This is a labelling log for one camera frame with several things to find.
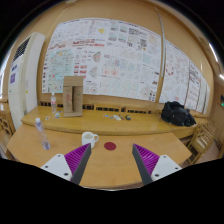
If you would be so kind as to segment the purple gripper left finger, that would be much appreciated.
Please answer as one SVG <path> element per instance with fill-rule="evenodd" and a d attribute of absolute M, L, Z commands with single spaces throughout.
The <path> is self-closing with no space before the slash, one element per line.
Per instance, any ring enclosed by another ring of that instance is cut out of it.
<path fill-rule="evenodd" d="M 91 144 L 87 143 L 66 155 L 56 154 L 42 169 L 65 180 L 79 184 L 91 155 Z"/>

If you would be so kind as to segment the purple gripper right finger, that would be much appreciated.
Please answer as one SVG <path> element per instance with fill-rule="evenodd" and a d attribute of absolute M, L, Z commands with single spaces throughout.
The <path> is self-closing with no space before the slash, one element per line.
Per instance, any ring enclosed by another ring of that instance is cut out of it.
<path fill-rule="evenodd" d="M 168 155 L 159 156 L 137 144 L 133 145 L 132 154 L 144 185 L 181 170 Z"/>

